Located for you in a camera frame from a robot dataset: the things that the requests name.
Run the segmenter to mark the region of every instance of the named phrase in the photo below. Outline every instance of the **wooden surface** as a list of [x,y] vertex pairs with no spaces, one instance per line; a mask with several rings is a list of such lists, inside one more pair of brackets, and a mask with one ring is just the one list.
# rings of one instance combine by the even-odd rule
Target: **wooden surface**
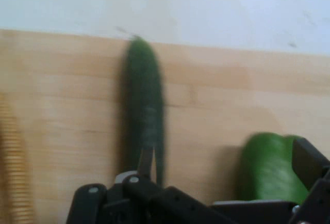
[[[120,168],[116,39],[0,31],[0,91],[26,140],[39,223],[64,223],[76,188]],[[166,87],[167,184],[233,197],[255,132],[299,134],[330,155],[330,57],[152,44]]]

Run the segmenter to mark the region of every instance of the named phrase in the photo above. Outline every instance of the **cucumber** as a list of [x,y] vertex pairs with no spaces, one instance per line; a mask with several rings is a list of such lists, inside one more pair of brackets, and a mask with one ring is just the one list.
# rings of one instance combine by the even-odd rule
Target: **cucumber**
[[129,170],[136,170],[142,148],[154,147],[157,184],[164,174],[164,110],[161,75],[152,48],[140,37],[130,42],[126,62],[126,118]]
[[298,136],[260,133],[243,148],[238,173],[239,200],[286,200],[301,204],[308,191],[292,169]]

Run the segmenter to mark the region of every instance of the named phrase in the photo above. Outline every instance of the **green cucumber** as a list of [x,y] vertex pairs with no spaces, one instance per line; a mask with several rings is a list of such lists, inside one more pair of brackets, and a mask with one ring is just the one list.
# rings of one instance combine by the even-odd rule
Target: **green cucumber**
[[140,37],[131,41],[125,62],[129,170],[136,170],[141,149],[154,147],[156,180],[164,174],[164,110],[161,75],[152,48]]
[[280,199],[301,204],[308,191],[292,169],[298,136],[260,133],[243,148],[237,182],[239,200]]

